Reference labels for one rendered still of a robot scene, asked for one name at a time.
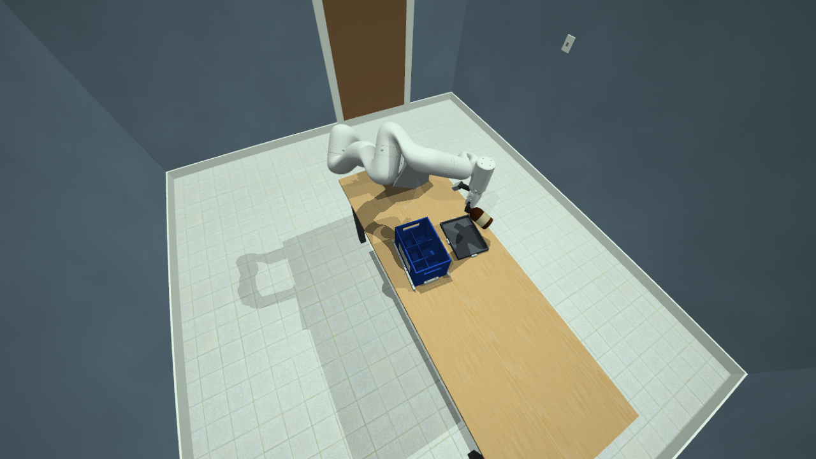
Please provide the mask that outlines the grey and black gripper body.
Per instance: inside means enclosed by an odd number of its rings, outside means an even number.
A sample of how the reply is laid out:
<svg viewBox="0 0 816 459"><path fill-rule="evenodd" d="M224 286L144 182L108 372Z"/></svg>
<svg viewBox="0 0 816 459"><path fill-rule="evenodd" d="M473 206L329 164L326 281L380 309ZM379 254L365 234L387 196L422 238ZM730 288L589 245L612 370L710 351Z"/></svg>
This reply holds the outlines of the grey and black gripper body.
<svg viewBox="0 0 816 459"><path fill-rule="evenodd" d="M469 188L470 189L470 188ZM469 191L467 194L467 199L465 200L465 204L467 205L468 201L471 201L470 207L473 208L477 205L477 202L480 201L482 194L475 193L473 191Z"/></svg>

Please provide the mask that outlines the brown glass bottle with beige label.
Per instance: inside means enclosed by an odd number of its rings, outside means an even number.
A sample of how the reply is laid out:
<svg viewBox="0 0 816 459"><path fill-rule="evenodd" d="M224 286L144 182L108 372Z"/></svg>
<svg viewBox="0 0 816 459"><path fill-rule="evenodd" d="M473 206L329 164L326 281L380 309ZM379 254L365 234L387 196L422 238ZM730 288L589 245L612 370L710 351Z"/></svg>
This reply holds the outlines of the brown glass bottle with beige label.
<svg viewBox="0 0 816 459"><path fill-rule="evenodd" d="M480 207L473 207L469 215L471 220L476 222L478 226L484 230L493 222L492 217L490 217L486 212L482 211Z"/></svg>

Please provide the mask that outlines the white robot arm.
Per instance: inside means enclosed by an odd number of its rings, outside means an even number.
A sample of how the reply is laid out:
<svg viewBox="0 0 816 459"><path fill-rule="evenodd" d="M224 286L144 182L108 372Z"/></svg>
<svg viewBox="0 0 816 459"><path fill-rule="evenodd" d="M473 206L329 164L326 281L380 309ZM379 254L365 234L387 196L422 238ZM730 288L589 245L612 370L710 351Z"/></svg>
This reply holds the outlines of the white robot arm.
<svg viewBox="0 0 816 459"><path fill-rule="evenodd" d="M333 173L346 174L359 166L365 168L375 183L391 185L402 171L404 160L419 173L457 180L471 177L469 185L458 181L451 188L468 192L471 189L478 194L486 191L496 167L490 157L477 157L467 151L456 156L421 147L394 122L386 122L379 128L376 144L362 142L358 133L345 124L337 124L330 130L327 165Z"/></svg>

